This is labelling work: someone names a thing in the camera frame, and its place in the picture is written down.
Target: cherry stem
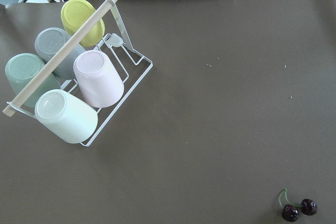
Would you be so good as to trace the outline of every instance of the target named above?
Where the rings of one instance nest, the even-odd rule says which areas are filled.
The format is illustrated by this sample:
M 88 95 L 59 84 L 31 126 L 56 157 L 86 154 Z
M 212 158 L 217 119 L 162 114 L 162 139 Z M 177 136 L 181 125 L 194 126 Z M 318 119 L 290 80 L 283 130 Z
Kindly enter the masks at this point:
M 281 197 L 283 194 L 285 194 L 285 198 L 286 198 L 286 201 L 288 202 L 288 204 L 290 204 L 291 206 L 294 206 L 294 207 L 301 207 L 301 205 L 295 205 L 295 204 L 292 204 L 289 200 L 288 200 L 288 197 L 287 197 L 287 192 L 288 192 L 288 189 L 287 188 L 284 188 L 280 195 L 279 195 L 279 204 L 281 206 L 281 208 L 283 208 L 282 204 L 281 204 Z

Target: pair of cherries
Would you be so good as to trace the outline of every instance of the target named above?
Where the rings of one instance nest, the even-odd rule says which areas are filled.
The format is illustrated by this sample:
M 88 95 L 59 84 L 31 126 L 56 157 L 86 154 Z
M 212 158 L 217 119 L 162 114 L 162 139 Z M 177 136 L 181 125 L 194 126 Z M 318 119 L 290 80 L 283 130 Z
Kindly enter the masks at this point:
M 286 221 L 290 221 L 290 222 L 294 222 L 298 219 L 299 217 L 299 211 L 297 208 L 301 208 L 301 212 L 304 215 L 314 215 L 317 212 L 317 204 L 311 200 L 311 199 L 304 199 L 301 202 L 301 205 L 295 205 L 289 202 L 288 198 L 287 198 L 287 192 L 288 189 L 285 188 L 282 190 L 282 192 L 279 195 L 279 203 L 280 206 L 282 207 L 281 204 L 281 197 L 283 196 L 283 194 L 285 194 L 285 198 L 286 201 L 288 202 L 287 205 L 284 206 L 283 210 L 282 210 L 282 217 L 286 220 Z

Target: gray tabletop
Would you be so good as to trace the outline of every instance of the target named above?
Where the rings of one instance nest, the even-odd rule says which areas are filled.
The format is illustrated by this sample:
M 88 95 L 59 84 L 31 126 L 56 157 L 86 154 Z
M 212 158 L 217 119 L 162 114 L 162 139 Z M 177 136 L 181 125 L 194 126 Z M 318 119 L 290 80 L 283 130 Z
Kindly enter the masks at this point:
M 319 205 L 297 223 L 334 223 L 335 3 L 118 1 L 153 69 L 89 148 L 1 114 L 0 222 L 285 223 L 287 187 Z M 5 64 L 61 6 L 2 6 L 3 107 Z

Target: yellow cup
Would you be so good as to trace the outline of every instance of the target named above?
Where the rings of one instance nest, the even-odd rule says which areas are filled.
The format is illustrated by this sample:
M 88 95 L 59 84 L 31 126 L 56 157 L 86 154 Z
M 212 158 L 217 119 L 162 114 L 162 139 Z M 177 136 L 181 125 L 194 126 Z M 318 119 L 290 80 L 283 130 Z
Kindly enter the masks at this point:
M 73 35 L 95 11 L 95 8 L 86 0 L 69 0 L 61 10 L 64 30 Z M 105 25 L 101 19 L 80 41 L 80 44 L 83 47 L 93 46 L 102 39 L 104 33 Z

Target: white metal rack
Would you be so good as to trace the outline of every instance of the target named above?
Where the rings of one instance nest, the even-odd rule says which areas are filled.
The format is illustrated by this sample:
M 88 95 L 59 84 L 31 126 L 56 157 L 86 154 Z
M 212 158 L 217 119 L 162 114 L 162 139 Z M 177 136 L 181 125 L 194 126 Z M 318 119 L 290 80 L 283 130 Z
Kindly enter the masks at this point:
M 106 0 L 106 1 L 108 1 L 111 5 L 110 10 L 112 12 L 112 15 L 113 15 L 114 19 L 117 22 L 117 26 L 120 30 L 122 38 L 120 38 L 116 34 L 106 34 L 102 38 L 102 40 L 96 45 L 95 50 L 102 50 L 103 46 L 106 46 L 109 49 L 109 51 L 115 57 L 116 61 L 119 63 L 121 69 L 124 71 L 124 73 L 126 75 L 126 77 L 123 79 L 123 83 L 126 83 L 128 81 L 129 76 L 131 76 L 132 73 L 130 71 L 128 71 L 127 68 L 124 66 L 124 64 L 122 63 L 122 60 L 120 59 L 120 57 L 118 57 L 114 48 L 121 47 L 122 50 L 124 51 L 125 55 L 126 55 L 126 58 L 132 62 L 133 66 L 137 67 L 140 63 L 142 63 L 144 61 L 147 62 L 148 66 L 145 68 L 145 70 L 142 72 L 142 74 L 135 77 L 136 80 L 134 81 L 134 83 L 132 83 L 131 86 L 128 89 L 125 89 L 122 98 L 119 100 L 119 102 L 117 104 L 114 105 L 113 110 L 110 112 L 110 114 L 106 118 L 103 119 L 103 122 L 100 124 L 100 126 L 99 127 L 97 126 L 97 129 L 92 134 L 91 138 L 82 142 L 82 143 L 80 143 L 82 146 L 85 146 L 85 147 L 88 147 L 92 144 L 92 142 L 96 139 L 96 137 L 99 135 L 99 133 L 106 126 L 106 124 L 111 120 L 111 118 L 116 113 L 116 111 L 120 108 L 120 106 L 124 103 L 124 101 L 128 98 L 128 96 L 133 92 L 135 87 L 142 81 L 142 79 L 146 76 L 146 74 L 149 72 L 149 70 L 153 67 L 153 62 L 149 58 L 142 55 L 141 53 L 139 53 L 138 51 L 136 51 L 133 48 L 133 46 L 131 44 L 131 40 L 130 40 L 130 38 L 128 36 L 128 33 L 126 31 L 125 25 L 122 21 L 122 18 L 120 16 L 120 13 L 119 13 L 118 8 L 116 6 L 116 0 Z M 116 45 L 114 43 L 115 39 L 119 39 L 119 41 L 121 43 Z M 137 55 L 139 57 L 139 60 L 135 61 L 133 59 L 133 57 L 130 55 L 129 51 L 132 52 L 133 54 Z M 76 80 L 67 80 L 61 85 L 61 89 L 65 89 L 66 87 L 70 86 L 68 92 L 71 93 L 77 87 L 77 85 L 78 85 L 78 83 L 77 83 Z M 7 104 L 11 108 L 13 108 L 14 110 L 16 110 L 20 113 L 23 113 L 27 116 L 30 116 L 32 118 L 35 118 L 35 115 L 33 113 L 21 108 L 20 106 L 15 105 L 14 100 L 12 102 L 7 102 Z M 97 113 L 99 114 L 99 112 L 101 110 L 102 110 L 102 108 L 98 108 Z

